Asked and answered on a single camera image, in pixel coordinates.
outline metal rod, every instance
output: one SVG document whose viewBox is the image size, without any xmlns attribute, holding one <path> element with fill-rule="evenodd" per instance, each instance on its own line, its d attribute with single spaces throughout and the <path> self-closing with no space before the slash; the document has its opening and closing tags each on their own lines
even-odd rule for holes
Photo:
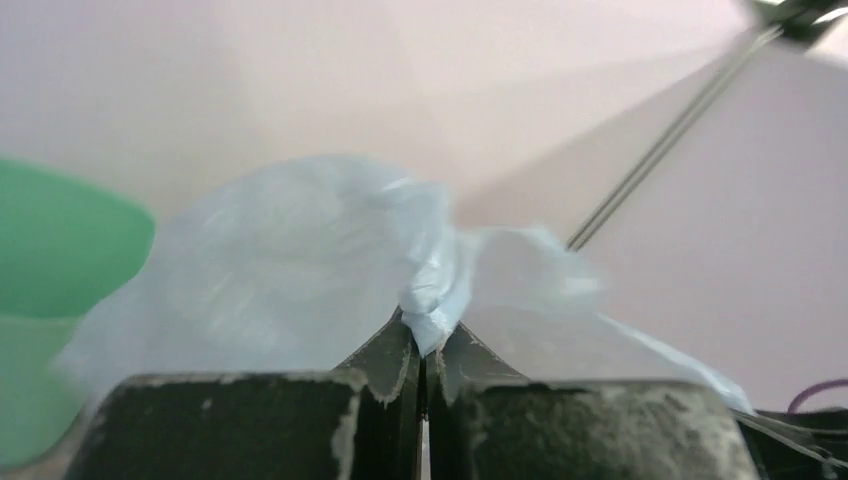
<svg viewBox="0 0 848 480">
<path fill-rule="evenodd" d="M 727 64 L 698 93 L 683 113 L 672 123 L 671 127 L 660 136 L 636 166 L 628 172 L 624 179 L 577 229 L 577 232 L 571 236 L 566 244 L 570 250 L 579 250 L 586 245 L 586 242 L 597 233 L 627 197 L 636 190 L 660 160 L 665 157 L 666 153 L 727 89 L 733 79 L 751 60 L 754 53 L 763 45 L 780 36 L 780 33 L 779 27 L 772 27 L 757 34 L 752 40 L 746 41 L 738 52 L 732 55 Z"/>
</svg>

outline green plastic container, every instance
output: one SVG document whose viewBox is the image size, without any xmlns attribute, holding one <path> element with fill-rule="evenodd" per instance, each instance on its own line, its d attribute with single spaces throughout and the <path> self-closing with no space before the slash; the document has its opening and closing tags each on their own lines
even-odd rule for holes
<svg viewBox="0 0 848 480">
<path fill-rule="evenodd" d="M 73 423 L 82 399 L 52 359 L 138 273 L 154 232 L 131 202 L 0 158 L 0 469 L 37 459 Z"/>
</svg>

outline plastic bag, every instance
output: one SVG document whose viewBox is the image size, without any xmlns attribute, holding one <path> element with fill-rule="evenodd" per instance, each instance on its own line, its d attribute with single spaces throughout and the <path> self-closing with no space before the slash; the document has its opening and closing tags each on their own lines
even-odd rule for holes
<svg viewBox="0 0 848 480">
<path fill-rule="evenodd" d="M 437 184 L 358 157 L 266 167 L 174 218 L 59 365 L 96 401 L 139 373 L 331 369 L 398 304 L 422 354 L 460 319 L 532 378 L 673 378 L 752 411 L 709 367 L 596 313 L 544 229 L 457 232 Z"/>
<path fill-rule="evenodd" d="M 438 266 L 450 212 L 441 185 L 358 157 L 263 168 L 160 228 L 142 271 L 85 316 L 57 365 L 94 404 L 140 373 L 333 368 L 424 264 L 418 283 L 450 282 Z"/>
<path fill-rule="evenodd" d="M 753 413 L 745 392 L 709 366 L 597 311 L 596 272 L 544 229 L 478 232 L 471 302 L 462 322 L 534 379 L 679 379 Z"/>
</svg>

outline purple cable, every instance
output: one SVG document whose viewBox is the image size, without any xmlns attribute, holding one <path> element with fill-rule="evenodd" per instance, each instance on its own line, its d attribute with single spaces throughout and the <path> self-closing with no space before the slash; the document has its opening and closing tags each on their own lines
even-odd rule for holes
<svg viewBox="0 0 848 480">
<path fill-rule="evenodd" d="M 807 387 L 795 396 L 791 402 L 789 402 L 789 408 L 786 409 L 788 413 L 796 413 L 798 408 L 801 407 L 801 404 L 810 399 L 813 395 L 817 395 L 821 392 L 827 390 L 833 390 L 834 388 L 846 388 L 848 387 L 848 378 L 837 378 L 836 380 L 828 380 L 826 382 L 817 383 L 811 387 Z"/>
</svg>

